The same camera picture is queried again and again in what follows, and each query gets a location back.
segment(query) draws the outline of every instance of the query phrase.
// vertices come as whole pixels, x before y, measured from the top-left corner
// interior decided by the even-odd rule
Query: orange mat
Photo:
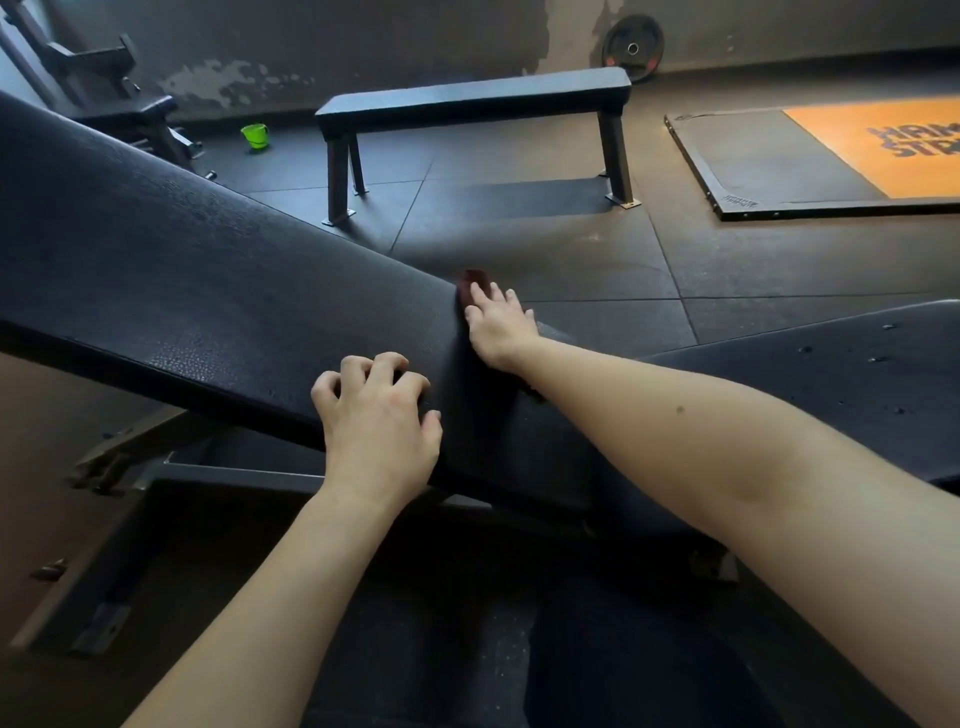
[[[960,96],[783,112],[889,198],[960,197]]]

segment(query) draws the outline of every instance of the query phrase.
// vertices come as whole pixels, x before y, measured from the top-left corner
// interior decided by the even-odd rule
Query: black weight plate
[[[622,18],[604,39],[604,65],[620,66],[633,82],[653,74],[662,58],[663,30],[649,15]]]

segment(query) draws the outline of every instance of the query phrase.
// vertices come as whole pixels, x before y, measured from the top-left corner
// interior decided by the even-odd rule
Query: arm
[[[396,515],[426,485],[440,415],[399,354],[349,356],[311,395],[324,422],[326,480],[227,608],[124,724],[297,726],[357,582]]]
[[[919,723],[960,724],[960,499],[786,402],[540,338],[512,291],[472,293],[488,364],[736,552]]]

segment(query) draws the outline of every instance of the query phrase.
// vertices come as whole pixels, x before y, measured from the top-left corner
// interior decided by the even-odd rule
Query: hand
[[[394,373],[410,362],[395,352],[370,361],[348,356],[340,372],[324,372],[310,397],[324,423],[324,489],[344,488],[397,512],[423,492],[440,454],[440,412],[423,417],[417,400],[430,386],[423,375]],[[336,394],[340,385],[340,396]]]
[[[513,289],[504,296],[496,283],[488,298],[479,285],[470,286],[474,305],[464,310],[470,327],[470,343],[487,366],[516,374],[523,344],[540,336],[534,310],[523,312]]]

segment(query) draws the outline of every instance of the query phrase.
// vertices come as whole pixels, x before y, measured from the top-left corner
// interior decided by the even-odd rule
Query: bench leg
[[[344,222],[353,210],[347,208],[346,138],[326,142],[326,219],[324,225],[334,228]]]
[[[619,114],[597,112],[600,122],[600,142],[603,144],[603,159],[607,164],[610,191],[607,199],[626,209],[636,207],[634,190],[630,184],[630,169],[627,166],[627,147],[623,143],[623,125]]]
[[[370,192],[363,184],[363,167],[360,165],[360,145],[357,144],[357,135],[351,134],[348,139],[350,148],[350,172],[353,173],[353,194],[366,195]]]
[[[183,169],[191,172],[194,171],[193,160],[186,149],[183,148],[183,145],[174,138],[165,120],[144,127],[140,131],[150,140],[150,146],[153,148],[155,155],[173,162],[178,167],[183,167]]]

